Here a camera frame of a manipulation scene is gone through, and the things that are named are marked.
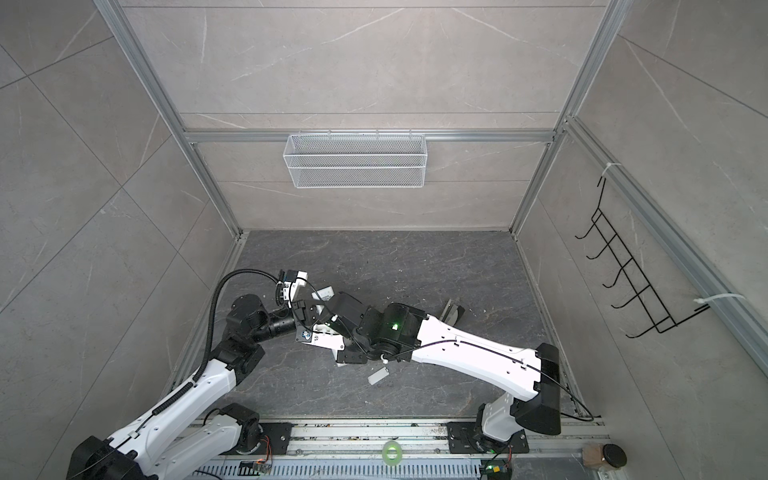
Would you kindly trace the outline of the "white remote control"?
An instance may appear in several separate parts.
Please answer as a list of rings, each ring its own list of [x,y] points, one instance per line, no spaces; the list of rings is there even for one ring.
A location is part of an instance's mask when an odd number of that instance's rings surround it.
[[[317,304],[312,307],[312,312],[314,314],[314,317],[311,319],[310,328],[318,325],[325,325],[345,337],[344,350],[340,350],[338,352],[329,350],[333,356],[333,359],[336,365],[338,367],[342,367],[343,365],[346,364],[346,361],[344,360],[344,357],[343,357],[343,353],[346,351],[347,347],[350,345],[350,341],[347,339],[346,333],[343,332],[343,326],[337,324],[336,322],[337,316],[333,314],[330,311],[330,309],[326,306],[327,302],[331,300],[333,296],[334,296],[334,290],[330,286],[325,287],[319,290],[318,292],[313,291],[311,293],[311,298],[314,301],[316,301]]]

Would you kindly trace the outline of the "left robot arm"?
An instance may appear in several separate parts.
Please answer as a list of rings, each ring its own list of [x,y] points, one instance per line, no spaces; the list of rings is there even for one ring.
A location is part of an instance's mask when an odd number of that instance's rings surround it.
[[[203,357],[184,383],[136,420],[105,439],[91,436],[72,453],[69,479],[183,479],[222,453],[269,451],[258,414],[217,401],[247,378],[265,355],[263,342],[295,331],[305,320],[296,299],[308,283],[303,271],[269,275],[277,309],[268,312],[257,295],[237,298],[224,335],[213,341],[218,300],[227,280],[217,284],[209,309]]]

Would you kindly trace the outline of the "white battery cover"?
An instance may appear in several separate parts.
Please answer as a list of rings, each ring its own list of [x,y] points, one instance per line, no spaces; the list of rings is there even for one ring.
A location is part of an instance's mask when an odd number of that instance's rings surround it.
[[[369,375],[367,377],[367,381],[371,386],[373,386],[381,382],[382,380],[384,380],[389,374],[390,374],[389,369],[387,367],[382,367],[379,370],[372,373],[371,375]]]

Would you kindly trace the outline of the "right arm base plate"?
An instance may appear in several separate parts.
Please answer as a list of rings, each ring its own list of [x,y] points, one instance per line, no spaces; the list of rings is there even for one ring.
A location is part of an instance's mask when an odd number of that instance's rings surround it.
[[[530,447],[524,430],[515,432],[508,440],[486,437],[472,422],[448,422],[447,440],[451,454],[527,454]]]

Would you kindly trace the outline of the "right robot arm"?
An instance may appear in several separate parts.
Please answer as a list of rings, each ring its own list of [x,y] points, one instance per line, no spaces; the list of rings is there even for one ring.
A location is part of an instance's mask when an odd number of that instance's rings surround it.
[[[527,452],[526,434],[562,432],[560,353],[548,343],[518,348],[458,329],[418,308],[391,303],[378,311],[355,297],[325,290],[313,296],[311,344],[333,351],[339,364],[416,362],[489,383],[501,396],[482,404],[472,423],[453,422],[462,449]]]

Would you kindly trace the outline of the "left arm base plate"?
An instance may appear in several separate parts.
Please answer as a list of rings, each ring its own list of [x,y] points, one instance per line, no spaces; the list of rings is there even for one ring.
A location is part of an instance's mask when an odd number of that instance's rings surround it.
[[[253,423],[243,428],[234,451],[239,455],[286,455],[292,429],[288,422]]]

